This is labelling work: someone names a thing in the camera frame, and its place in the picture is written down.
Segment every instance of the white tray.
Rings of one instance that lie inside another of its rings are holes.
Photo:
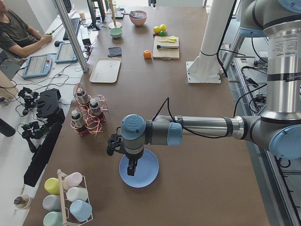
[[[121,64],[120,58],[98,58],[94,64],[90,82],[114,83],[117,81]]]

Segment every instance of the bottle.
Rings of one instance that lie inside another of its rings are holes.
[[[95,99],[90,100],[90,110],[92,115],[97,118],[102,119],[104,117],[103,110],[100,108],[98,101]]]
[[[72,114],[71,116],[72,124],[76,128],[76,131],[80,134],[85,132],[87,128],[85,125],[85,120],[81,115],[81,113],[79,113],[77,110],[73,110],[71,114]]]
[[[79,102],[82,105],[89,105],[90,103],[90,97],[87,95],[87,93],[84,90],[77,90],[76,93],[77,98],[79,99]]]

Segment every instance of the pink cup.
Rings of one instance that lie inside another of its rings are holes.
[[[83,176],[78,172],[74,172],[65,177],[63,180],[63,187],[65,190],[69,190],[72,187],[78,186],[82,180]]]

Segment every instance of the sticker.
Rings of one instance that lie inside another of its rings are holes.
[[[301,56],[300,34],[287,34],[269,38],[269,59]]]
[[[301,73],[269,74],[267,81],[296,81],[301,80]]]
[[[301,80],[301,73],[287,73],[287,74],[284,74],[284,80],[286,82]]]

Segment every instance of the paper cup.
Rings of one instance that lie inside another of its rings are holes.
[[[79,16],[81,18],[81,20],[85,20],[85,11],[84,10],[78,10],[77,11],[79,13]]]
[[[77,199],[86,201],[88,199],[88,191],[83,187],[72,187],[67,191],[67,199],[74,202]]]
[[[19,204],[19,205],[15,205],[15,209],[16,210],[28,210],[30,208],[30,206],[32,205],[33,198],[30,197],[27,194],[22,194],[20,196],[23,198],[23,200],[25,201],[25,203]]]

